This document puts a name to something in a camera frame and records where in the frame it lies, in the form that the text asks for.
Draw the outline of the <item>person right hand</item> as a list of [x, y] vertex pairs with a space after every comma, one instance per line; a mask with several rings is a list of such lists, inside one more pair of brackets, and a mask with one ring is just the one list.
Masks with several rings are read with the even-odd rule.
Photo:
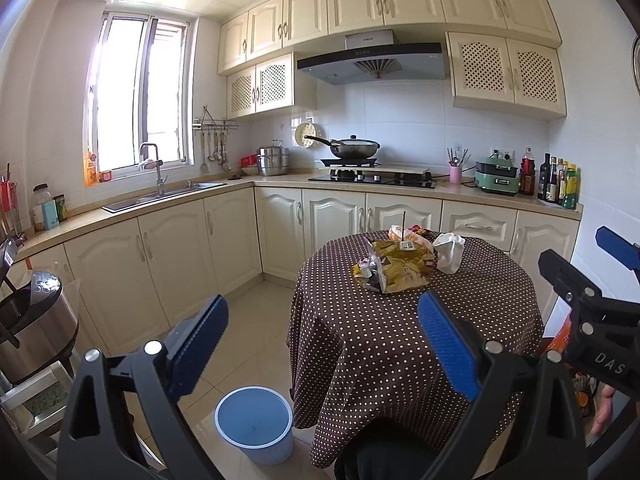
[[590, 434], [592, 436], [600, 436], [605, 428], [610, 423], [613, 411], [613, 398], [615, 396], [616, 389], [606, 385], [599, 398], [598, 409], [593, 417]]

